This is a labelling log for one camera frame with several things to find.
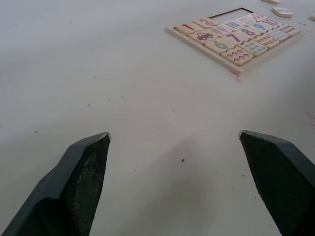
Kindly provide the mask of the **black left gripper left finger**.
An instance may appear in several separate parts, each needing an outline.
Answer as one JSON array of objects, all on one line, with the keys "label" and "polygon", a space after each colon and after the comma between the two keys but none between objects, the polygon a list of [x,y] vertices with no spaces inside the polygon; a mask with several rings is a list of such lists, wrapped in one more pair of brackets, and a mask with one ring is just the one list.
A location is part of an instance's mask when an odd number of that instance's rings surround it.
[{"label": "black left gripper left finger", "polygon": [[111,135],[70,145],[35,186],[4,236],[87,236],[102,193]]}]

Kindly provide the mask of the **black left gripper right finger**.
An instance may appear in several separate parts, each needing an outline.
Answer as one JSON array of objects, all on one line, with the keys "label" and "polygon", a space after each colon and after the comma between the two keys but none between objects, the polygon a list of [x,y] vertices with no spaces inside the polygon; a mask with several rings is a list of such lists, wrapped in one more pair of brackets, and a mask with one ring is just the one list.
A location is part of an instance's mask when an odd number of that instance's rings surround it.
[{"label": "black left gripper right finger", "polygon": [[283,236],[315,234],[315,166],[291,142],[242,130],[239,140],[258,194]]}]

